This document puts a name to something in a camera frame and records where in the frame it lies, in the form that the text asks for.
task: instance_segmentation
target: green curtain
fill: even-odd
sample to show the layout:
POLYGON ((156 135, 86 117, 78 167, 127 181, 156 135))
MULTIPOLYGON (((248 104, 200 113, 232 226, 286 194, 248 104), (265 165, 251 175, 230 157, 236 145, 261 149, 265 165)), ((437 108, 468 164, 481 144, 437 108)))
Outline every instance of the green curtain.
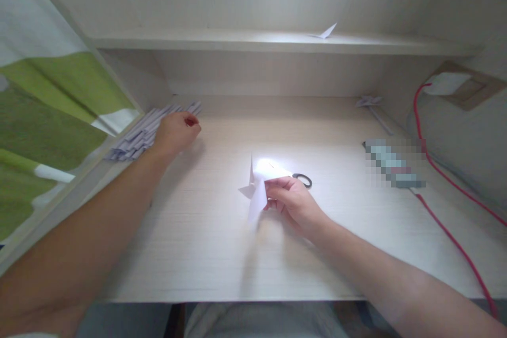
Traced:
POLYGON ((139 113, 49 0, 0 0, 0 13, 5 244, 139 113))

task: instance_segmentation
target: black scissors handle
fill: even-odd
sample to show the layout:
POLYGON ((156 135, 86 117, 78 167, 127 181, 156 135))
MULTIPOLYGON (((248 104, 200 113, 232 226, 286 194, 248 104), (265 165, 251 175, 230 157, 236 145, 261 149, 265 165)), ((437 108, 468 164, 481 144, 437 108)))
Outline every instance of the black scissors handle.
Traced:
POLYGON ((294 173, 294 174, 292 175, 292 177, 297 178, 297 179, 299 179, 299 177, 302 177, 302 178, 304 178, 305 180, 307 180, 307 181, 308 181, 308 184, 305 184, 303 181, 301 181, 301 182, 303 183, 303 185, 305 185, 305 187, 306 187, 307 189, 309 189, 309 188, 310 188, 310 187, 312 187, 312 185, 313 185, 313 182, 312 182, 312 180, 310 180, 310 177, 308 177, 308 176, 306 176, 306 175, 304 175, 304 174, 301 174, 301 173, 294 173))

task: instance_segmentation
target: white paper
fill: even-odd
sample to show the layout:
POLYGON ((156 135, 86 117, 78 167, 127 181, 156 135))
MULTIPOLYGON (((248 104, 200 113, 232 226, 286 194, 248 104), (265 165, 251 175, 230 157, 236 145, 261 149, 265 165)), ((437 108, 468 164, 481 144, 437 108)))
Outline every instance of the white paper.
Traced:
MULTIPOLYGON (((194 115, 202 110, 201 102, 193 102, 189 108, 194 115)), ((155 135, 162 119, 173 112, 182 111, 180 105, 167 105, 162 109, 154 108, 148 112, 134 126, 123 139, 111 148, 105 159, 113 161, 125 161, 138 158, 145 150, 151 147, 155 141, 155 135)))
POLYGON ((325 40, 326 38, 328 38, 331 33, 333 33, 333 30, 334 28, 336 27, 338 23, 334 24, 333 26, 331 26, 329 29, 327 29, 324 33, 322 34, 310 34, 310 36, 312 37, 317 37, 317 38, 320 38, 320 39, 323 39, 325 40))
POLYGON ((382 101, 382 97, 373 98, 370 95, 362 95, 361 99, 355 104, 356 107, 366 107, 366 106, 378 106, 382 101))
POLYGON ((254 161, 252 158, 250 164, 250 183, 248 186, 239 189, 244 196, 250 199, 250 207, 248 209, 249 223, 257 223, 262 210, 268 202, 264 181, 292 176, 291 172, 266 158, 260 159, 255 168, 253 165, 254 161))

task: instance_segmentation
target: red power cord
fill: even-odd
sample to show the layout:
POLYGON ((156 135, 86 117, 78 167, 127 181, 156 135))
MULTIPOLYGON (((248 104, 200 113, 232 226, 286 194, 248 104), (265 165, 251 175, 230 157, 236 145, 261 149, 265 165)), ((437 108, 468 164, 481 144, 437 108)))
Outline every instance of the red power cord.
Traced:
MULTIPOLYGON (((495 214, 492 210, 490 210, 484 203, 482 203, 481 201, 475 199, 474 197, 472 197, 470 194, 468 194, 465 190, 463 190, 459 185, 457 185, 453 180, 451 180, 444 172, 442 172, 436 165, 435 163, 433 162, 433 160, 431 159, 431 157, 429 156, 428 154, 428 150, 426 149, 426 144, 424 144, 424 140, 423 140, 423 135, 421 133, 421 123, 420 123, 420 120, 419 120, 419 111, 417 110, 417 99, 419 98, 419 94, 421 93, 421 91, 423 90, 424 87, 426 86, 431 86, 431 83, 425 83, 425 84, 422 84, 419 89, 417 90, 416 92, 416 95, 414 97, 414 115, 416 116, 416 125, 417 125, 417 136, 419 137, 419 139, 421 140, 421 144, 422 144, 422 148, 424 150, 424 153, 426 154, 426 158, 428 159, 428 162, 430 163, 430 165, 443 177, 447 180, 447 182, 449 182, 452 186, 454 186, 455 188, 457 188, 460 192, 462 192, 463 194, 465 194, 469 199, 471 199, 472 201, 474 201, 475 203, 477 203, 479 206, 481 206, 484 210, 486 210, 488 213, 490 213, 492 216, 494 216, 500 223, 502 223, 504 226, 507 227, 507 222, 504 221, 502 218, 500 218, 497 214, 495 214)), ((459 242, 456 240, 456 238, 454 238, 454 236, 450 233, 450 231, 442 224, 442 222, 440 222, 440 220, 437 218, 437 216, 433 213, 433 211, 429 208, 428 204, 426 203, 426 201, 424 200, 423 196, 420 195, 420 194, 416 194, 414 193, 414 195, 419 199, 419 201, 421 201, 421 203, 423 204, 423 206, 426 208, 426 210, 428 210, 429 214, 431 215, 431 217, 435 220, 435 222, 437 222, 438 226, 446 233, 446 235, 449 237, 449 239, 454 243, 454 245, 458 248, 458 250, 460 250, 460 252, 463 254, 463 256, 465 257, 466 261, 468 262, 468 264, 470 265, 472 271, 474 272, 475 274, 475 277, 477 278, 477 281, 479 283, 479 285, 481 286, 482 288, 482 292, 484 293, 484 296, 486 297, 486 300, 487 300, 487 303, 490 307, 490 311, 491 311, 491 314, 493 315, 493 317, 495 318, 498 318, 498 312, 496 310, 496 305, 495 305, 495 302, 493 301, 493 299, 491 298, 491 295, 490 295, 490 292, 487 290, 487 287, 486 287, 486 284, 484 283, 481 275, 479 274, 479 271, 477 270, 477 268, 475 267, 475 264, 473 263, 473 261, 471 260, 470 256, 468 256, 468 254, 465 252, 465 250, 463 249, 463 247, 459 244, 459 242)))

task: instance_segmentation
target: white wooden desk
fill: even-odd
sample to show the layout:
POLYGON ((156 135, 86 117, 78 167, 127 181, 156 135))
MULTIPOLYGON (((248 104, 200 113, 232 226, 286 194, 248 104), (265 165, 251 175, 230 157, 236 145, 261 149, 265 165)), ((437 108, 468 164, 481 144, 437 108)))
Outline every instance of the white wooden desk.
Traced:
MULTIPOLYGON (((190 100, 173 98, 180 104, 190 100)), ((354 107, 355 99, 201 100, 199 141, 163 177, 136 238, 108 279, 105 300, 361 298, 273 212, 264 215, 256 233, 249 228, 249 200, 238 188, 248 183, 252 153, 310 176, 311 193, 336 222, 465 296, 482 297, 461 254, 410 191, 383 187, 368 173, 361 143, 385 132, 366 109, 354 107)), ((103 182, 123 166, 116 165, 103 182)), ((505 228, 430 169, 422 174, 427 202, 475 261, 492 296, 506 297, 505 228)))

